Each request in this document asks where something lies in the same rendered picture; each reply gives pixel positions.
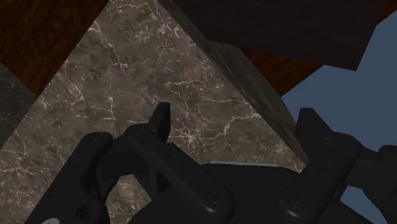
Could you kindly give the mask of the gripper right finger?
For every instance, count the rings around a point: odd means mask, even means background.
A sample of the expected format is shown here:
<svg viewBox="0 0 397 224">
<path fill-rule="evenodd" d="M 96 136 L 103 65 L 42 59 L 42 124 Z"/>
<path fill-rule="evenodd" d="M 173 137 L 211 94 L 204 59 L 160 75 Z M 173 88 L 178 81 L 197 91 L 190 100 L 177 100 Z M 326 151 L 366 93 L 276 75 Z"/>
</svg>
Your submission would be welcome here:
<svg viewBox="0 0 397 224">
<path fill-rule="evenodd" d="M 348 186 L 397 224 L 397 146 L 370 150 L 333 131 L 312 108 L 300 109 L 295 136 L 309 162 L 279 198 L 281 224 L 372 224 L 341 201 Z"/>
</svg>

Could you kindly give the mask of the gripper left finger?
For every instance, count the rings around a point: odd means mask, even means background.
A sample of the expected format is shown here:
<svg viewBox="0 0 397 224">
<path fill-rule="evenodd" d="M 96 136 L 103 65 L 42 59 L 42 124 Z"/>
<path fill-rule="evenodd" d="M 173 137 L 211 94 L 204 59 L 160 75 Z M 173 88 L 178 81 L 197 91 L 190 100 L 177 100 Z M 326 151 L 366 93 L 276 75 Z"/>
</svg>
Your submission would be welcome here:
<svg viewBox="0 0 397 224">
<path fill-rule="evenodd" d="M 159 103 L 148 123 L 131 125 L 117 139 L 85 135 L 24 224 L 110 224 L 106 200 L 120 176 L 140 174 L 157 199 L 168 189 L 205 224 L 227 224 L 233 193 L 175 144 L 168 142 L 171 107 Z"/>
</svg>

